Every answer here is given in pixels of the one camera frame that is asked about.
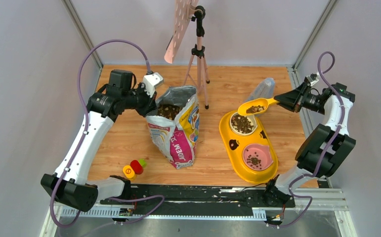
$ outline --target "pegboard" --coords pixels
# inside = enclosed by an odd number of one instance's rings
[[[191,21],[193,11],[197,6],[199,0],[176,0],[174,12],[174,30],[173,36],[167,47],[164,60],[168,63],[173,63],[177,54],[178,48],[186,33],[187,27]]]

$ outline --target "pet food bag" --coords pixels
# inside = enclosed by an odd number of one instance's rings
[[[178,106],[181,111],[174,119],[159,116],[158,109],[147,114],[153,143],[176,169],[191,166],[195,160],[199,137],[199,101],[196,87],[170,87],[157,99],[156,104],[157,108],[161,105]]]

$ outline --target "yellow pet bowl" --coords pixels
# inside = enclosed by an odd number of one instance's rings
[[[276,153],[257,117],[254,117],[257,127],[250,135],[241,136],[231,130],[229,121],[235,113],[236,111],[227,113],[219,122],[219,133],[232,167],[240,178],[249,183],[266,183],[278,172]]]

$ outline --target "tripod leg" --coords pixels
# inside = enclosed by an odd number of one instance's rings
[[[205,78],[206,78],[206,83],[209,84],[211,81],[209,80],[208,76],[208,66],[206,65],[206,58],[204,57],[204,65],[205,65]]]
[[[201,75],[202,74],[202,63],[201,63],[201,58],[198,57],[198,90],[199,90],[199,93],[200,93],[200,89],[201,89]]]
[[[186,72],[186,75],[184,76],[184,82],[183,82],[183,85],[186,85],[186,82],[187,82],[187,77],[189,77],[189,72],[190,72],[190,67],[192,66],[192,63],[193,63],[193,58],[195,56],[192,55],[192,57],[190,57],[190,61],[189,61],[189,66],[187,67],[187,72]]]
[[[204,88],[204,93],[205,93],[205,109],[209,109],[209,104],[208,104],[208,91],[207,91],[207,74],[206,74],[206,68],[205,68],[205,64],[202,64],[201,65],[201,71],[202,71],[202,76],[203,76],[203,88]]]

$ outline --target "yellow scoop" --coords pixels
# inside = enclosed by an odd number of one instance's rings
[[[246,102],[238,107],[238,114],[242,116],[248,116],[248,115],[257,115],[262,114],[266,112],[267,108],[269,108],[269,105],[274,105],[279,103],[279,101],[275,100],[274,98],[266,99],[266,98],[258,98],[255,100],[251,100],[249,102]],[[253,109],[252,106],[258,107],[262,106],[263,110],[260,112],[255,113],[248,113],[247,110]]]

